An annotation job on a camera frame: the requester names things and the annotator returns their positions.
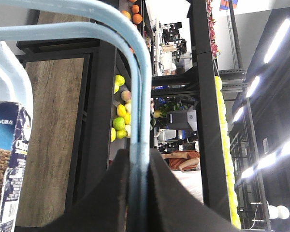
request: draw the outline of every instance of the lemon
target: lemon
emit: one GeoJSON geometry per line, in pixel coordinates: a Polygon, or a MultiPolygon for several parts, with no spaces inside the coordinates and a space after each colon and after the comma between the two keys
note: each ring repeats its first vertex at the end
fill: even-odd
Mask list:
{"type": "Polygon", "coordinates": [[[111,129],[111,142],[114,141],[116,138],[116,130],[112,127],[111,129]]]}
{"type": "Polygon", "coordinates": [[[116,138],[117,139],[122,139],[122,138],[126,137],[127,135],[128,135],[128,133],[126,132],[125,129],[116,131],[116,138]]]}
{"type": "Polygon", "coordinates": [[[125,106],[124,105],[122,105],[122,104],[119,104],[118,106],[117,106],[117,115],[119,116],[119,117],[125,117],[126,116],[126,108],[125,108],[125,106]]]}
{"type": "Polygon", "coordinates": [[[122,86],[125,84],[126,80],[122,75],[116,75],[115,76],[115,83],[117,83],[118,86],[122,86]]]}
{"type": "Polygon", "coordinates": [[[125,120],[126,125],[130,125],[131,124],[131,114],[129,114],[127,112],[126,115],[124,116],[124,120],[125,120]]]}
{"type": "Polygon", "coordinates": [[[114,94],[117,93],[119,90],[119,85],[115,82],[114,83],[114,94]]]}

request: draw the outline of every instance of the orange fruit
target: orange fruit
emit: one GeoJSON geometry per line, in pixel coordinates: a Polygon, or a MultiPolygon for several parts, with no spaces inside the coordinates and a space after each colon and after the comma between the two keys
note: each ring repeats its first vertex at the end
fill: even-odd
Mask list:
{"type": "Polygon", "coordinates": [[[143,17],[140,14],[134,14],[132,17],[132,22],[135,24],[140,24],[143,20],[143,17]]]}
{"type": "Polygon", "coordinates": [[[132,5],[131,6],[131,11],[133,12],[133,13],[139,13],[139,11],[140,11],[140,7],[138,6],[138,5],[132,5]]]}
{"type": "Polygon", "coordinates": [[[121,13],[128,18],[128,20],[131,20],[131,14],[128,11],[121,11],[121,13]]]}

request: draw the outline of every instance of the light blue metal rod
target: light blue metal rod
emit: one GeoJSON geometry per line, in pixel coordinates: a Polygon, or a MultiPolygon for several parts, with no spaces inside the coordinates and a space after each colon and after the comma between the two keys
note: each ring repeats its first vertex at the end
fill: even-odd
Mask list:
{"type": "Polygon", "coordinates": [[[142,91],[141,99],[141,143],[149,143],[150,127],[150,94],[151,94],[151,64],[148,49],[138,30],[114,7],[98,0],[0,0],[0,4],[9,4],[24,8],[80,15],[96,19],[117,31],[134,49],[141,69],[142,91]]]}
{"type": "MultiPolygon", "coordinates": [[[[131,88],[137,94],[136,101],[139,98],[139,69],[136,60],[125,41],[111,29],[88,22],[71,22],[56,24],[41,24],[16,27],[0,27],[0,41],[23,41],[23,40],[51,40],[51,39],[68,39],[68,38],[96,38],[105,40],[116,46],[127,57],[131,69],[131,88]]],[[[138,118],[133,117],[132,138],[137,138],[138,118]]]]}
{"type": "Polygon", "coordinates": [[[140,116],[138,143],[130,145],[131,168],[127,228],[130,232],[144,231],[147,221],[151,64],[143,38],[132,23],[117,9],[97,0],[0,0],[0,3],[96,19],[115,29],[134,49],[140,64],[142,92],[138,112],[140,116]]]}

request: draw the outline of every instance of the green plant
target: green plant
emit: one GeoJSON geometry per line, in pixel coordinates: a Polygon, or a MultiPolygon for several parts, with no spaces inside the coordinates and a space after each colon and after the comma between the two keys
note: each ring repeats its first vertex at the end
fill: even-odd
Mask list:
{"type": "Polygon", "coordinates": [[[185,110],[188,109],[188,107],[182,103],[177,103],[175,101],[167,101],[165,104],[161,105],[161,117],[166,117],[166,114],[169,111],[175,111],[175,110],[185,110]]]}

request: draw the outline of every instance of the white fabric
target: white fabric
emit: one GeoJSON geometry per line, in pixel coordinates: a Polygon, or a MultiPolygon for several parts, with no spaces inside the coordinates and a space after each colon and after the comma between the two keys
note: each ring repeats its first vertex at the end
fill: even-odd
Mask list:
{"type": "Polygon", "coordinates": [[[201,170],[190,172],[172,171],[172,173],[192,196],[203,203],[201,170]]]}

